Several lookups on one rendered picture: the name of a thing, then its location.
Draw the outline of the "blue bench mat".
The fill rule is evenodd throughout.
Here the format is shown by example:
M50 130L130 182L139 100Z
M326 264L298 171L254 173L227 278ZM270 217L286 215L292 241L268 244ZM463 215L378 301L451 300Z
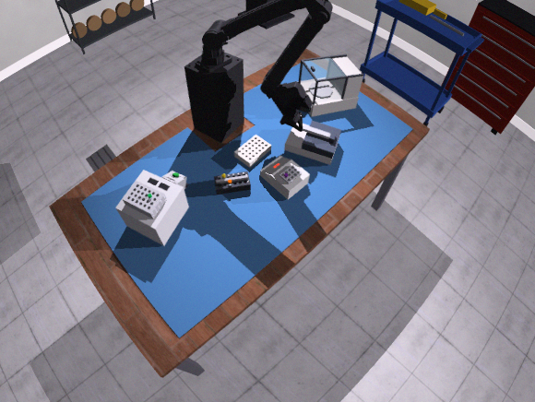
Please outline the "blue bench mat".
M82 201L125 270L180 338L225 302L328 212L411 130L361 92L355 109L311 117L341 129L331 164L284 150L292 129L260 85L244 93L252 128L216 152L189 128L173 136ZM271 150L251 168L234 151L258 135ZM278 156L310 173L290 199L260 176ZM187 177L189 208L161 245L127 227L116 206L145 170ZM248 171L251 190L217 195L214 176Z

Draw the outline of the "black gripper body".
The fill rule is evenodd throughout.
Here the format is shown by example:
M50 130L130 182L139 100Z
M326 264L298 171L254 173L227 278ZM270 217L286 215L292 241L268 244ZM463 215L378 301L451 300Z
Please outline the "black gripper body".
M295 117L292 117L292 118L287 118L287 116L285 115L285 113L283 112L283 110L281 108L284 108L286 107L290 102L288 102L286 105L282 106L282 107L278 107L280 112L282 113L282 118L280 119L280 124L285 124L285 123L290 123L290 124L297 124L298 123L298 120L301 116L301 112L297 112L296 113L296 116Z

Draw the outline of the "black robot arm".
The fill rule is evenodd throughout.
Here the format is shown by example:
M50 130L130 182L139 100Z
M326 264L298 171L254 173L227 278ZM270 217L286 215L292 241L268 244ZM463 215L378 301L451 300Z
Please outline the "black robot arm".
M222 49L223 45L228 44L227 40L271 19L303 8L309 12L305 22L292 37L277 62L268 70L264 78L266 81L263 80L260 89L275 102L277 107L290 102L281 108L287 118L295 117L298 110L311 112L313 104L309 95L305 96L303 86L297 81L283 84L281 82L315 35L329 22L333 6L328 0L272 0L236 18L226 21L216 20L202 38L204 44L202 59L195 61L196 66L206 73L211 73L228 64L232 61L232 57Z

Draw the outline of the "white tube rack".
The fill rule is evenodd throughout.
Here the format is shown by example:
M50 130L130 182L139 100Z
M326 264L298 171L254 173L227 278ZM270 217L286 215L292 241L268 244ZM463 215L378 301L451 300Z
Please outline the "white tube rack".
M271 150L271 145L259 136L253 136L234 151L234 157L251 168ZM247 158L246 158L247 157Z

